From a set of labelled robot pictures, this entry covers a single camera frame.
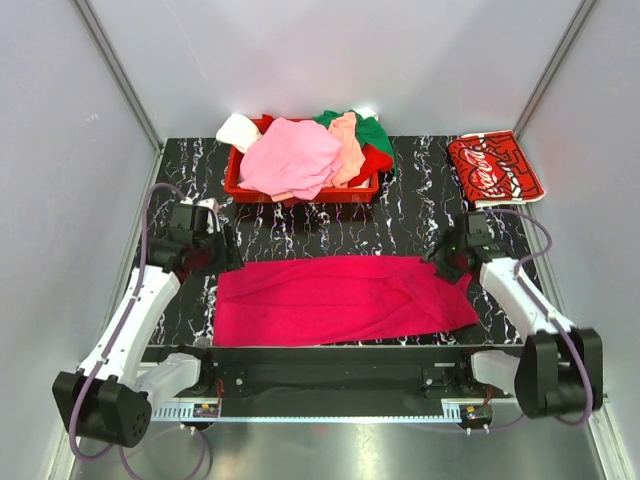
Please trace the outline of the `magenta t shirt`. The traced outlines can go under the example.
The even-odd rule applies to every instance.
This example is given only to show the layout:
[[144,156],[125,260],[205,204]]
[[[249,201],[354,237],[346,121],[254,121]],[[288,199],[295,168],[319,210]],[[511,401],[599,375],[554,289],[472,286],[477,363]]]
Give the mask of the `magenta t shirt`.
[[249,262],[218,281],[218,347],[307,347],[452,331],[479,316],[471,278],[449,283],[418,256]]

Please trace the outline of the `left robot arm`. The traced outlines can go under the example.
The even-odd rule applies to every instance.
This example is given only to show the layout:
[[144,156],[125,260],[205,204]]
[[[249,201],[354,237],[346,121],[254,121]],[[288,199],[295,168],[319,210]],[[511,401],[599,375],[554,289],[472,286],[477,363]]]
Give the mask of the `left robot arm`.
[[213,199],[181,201],[140,260],[97,345],[75,372],[61,372],[52,393],[71,441],[79,437],[131,448],[153,413],[183,391],[208,394],[216,372],[207,347],[173,347],[158,365],[139,367],[161,316],[183,284],[243,267],[235,230],[222,224]]

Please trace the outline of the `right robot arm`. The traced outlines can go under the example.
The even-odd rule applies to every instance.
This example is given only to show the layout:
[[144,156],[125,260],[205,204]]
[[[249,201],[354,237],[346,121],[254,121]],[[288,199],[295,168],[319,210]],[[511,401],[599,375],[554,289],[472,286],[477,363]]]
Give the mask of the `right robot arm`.
[[466,396],[488,386],[515,396],[529,419],[553,417],[584,425],[603,403],[603,342],[557,310],[524,271],[537,258],[513,258],[490,232],[484,211],[459,215],[425,255],[437,275],[454,284],[466,274],[501,306],[524,344],[518,357],[488,349],[465,355],[454,384]]

